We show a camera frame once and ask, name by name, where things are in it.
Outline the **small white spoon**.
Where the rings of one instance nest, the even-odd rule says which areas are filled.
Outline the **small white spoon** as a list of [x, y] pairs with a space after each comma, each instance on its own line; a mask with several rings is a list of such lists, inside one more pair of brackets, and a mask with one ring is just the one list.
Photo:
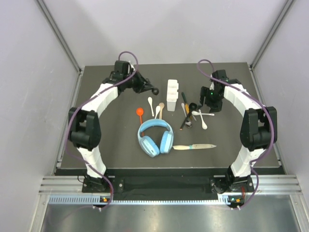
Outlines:
[[148, 97], [147, 101], [150, 105], [152, 116], [155, 116], [154, 110], [153, 110], [153, 99], [152, 99], [152, 97]]

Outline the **beige wooden spoon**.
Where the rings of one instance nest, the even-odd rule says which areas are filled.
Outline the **beige wooden spoon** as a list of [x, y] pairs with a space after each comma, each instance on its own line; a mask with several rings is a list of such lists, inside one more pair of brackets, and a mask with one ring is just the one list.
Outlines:
[[163, 102], [160, 102], [159, 103], [159, 108], [160, 108], [160, 111], [159, 111], [159, 119], [162, 119], [162, 113], [163, 113], [163, 109], [165, 107], [165, 104]]

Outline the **orange plastic spoon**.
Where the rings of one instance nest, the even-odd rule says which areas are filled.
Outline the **orange plastic spoon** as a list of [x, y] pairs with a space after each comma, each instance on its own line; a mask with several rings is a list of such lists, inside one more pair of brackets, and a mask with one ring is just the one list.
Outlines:
[[141, 107], [136, 109], [136, 114], [139, 116], [140, 124], [143, 124], [142, 116], [143, 116], [143, 109]]

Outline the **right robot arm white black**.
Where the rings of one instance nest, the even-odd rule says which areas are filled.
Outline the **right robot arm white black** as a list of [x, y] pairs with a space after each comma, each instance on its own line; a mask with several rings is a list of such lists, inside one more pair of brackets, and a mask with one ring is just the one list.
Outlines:
[[252, 99], [241, 82], [237, 79], [230, 80], [225, 70], [214, 71], [211, 82], [210, 87], [201, 88], [199, 105], [206, 105], [210, 113], [217, 113], [222, 109], [223, 99], [226, 99], [243, 117], [239, 154], [228, 167], [225, 177], [212, 185], [214, 191], [223, 194], [248, 185], [254, 164], [276, 142], [277, 110]]

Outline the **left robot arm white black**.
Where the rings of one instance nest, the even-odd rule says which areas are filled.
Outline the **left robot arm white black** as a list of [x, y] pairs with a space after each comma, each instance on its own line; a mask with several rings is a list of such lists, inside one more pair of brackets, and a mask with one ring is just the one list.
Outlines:
[[136, 93], [151, 91], [158, 95], [158, 88], [145, 79], [128, 61], [117, 60], [114, 70], [100, 84], [94, 95], [80, 107], [69, 110], [68, 140], [77, 148], [86, 165], [83, 192], [99, 193], [110, 191], [106, 177], [106, 165], [99, 151], [101, 128], [99, 117], [107, 106], [126, 89]]

